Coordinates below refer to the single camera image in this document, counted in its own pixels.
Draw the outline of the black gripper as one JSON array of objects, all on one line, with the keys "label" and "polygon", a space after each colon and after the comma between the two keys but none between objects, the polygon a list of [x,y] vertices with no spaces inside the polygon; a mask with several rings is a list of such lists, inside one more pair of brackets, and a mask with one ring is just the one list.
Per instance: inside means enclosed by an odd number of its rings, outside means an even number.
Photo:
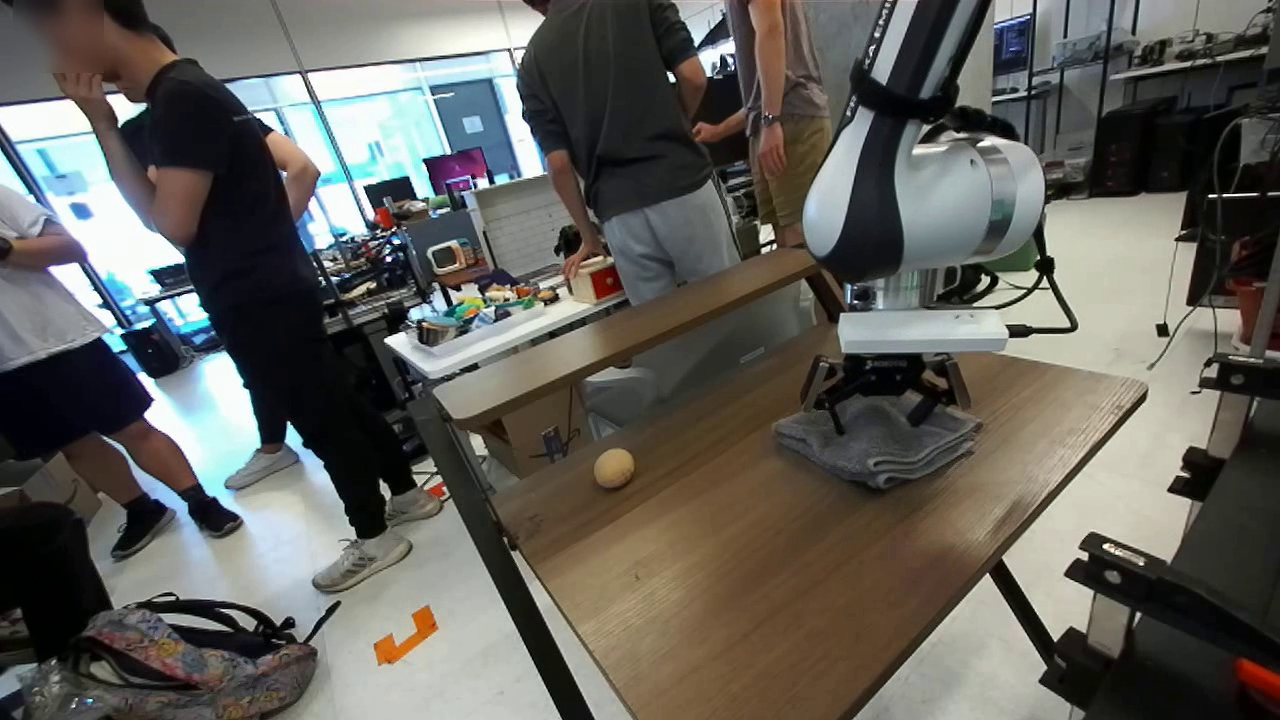
[{"label": "black gripper", "polygon": [[831,429],[843,429],[840,398],[903,390],[914,390],[913,429],[935,407],[969,407],[969,385],[950,354],[843,354],[840,364],[815,354],[801,385],[801,407],[824,410]]}]

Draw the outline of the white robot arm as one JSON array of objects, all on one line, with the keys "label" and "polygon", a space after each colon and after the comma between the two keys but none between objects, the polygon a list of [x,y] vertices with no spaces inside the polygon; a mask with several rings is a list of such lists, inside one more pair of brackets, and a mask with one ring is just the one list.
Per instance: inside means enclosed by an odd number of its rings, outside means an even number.
[{"label": "white robot arm", "polygon": [[805,242],[843,287],[1005,258],[1044,225],[1021,140],[948,126],[992,0],[883,0],[805,194]]}]

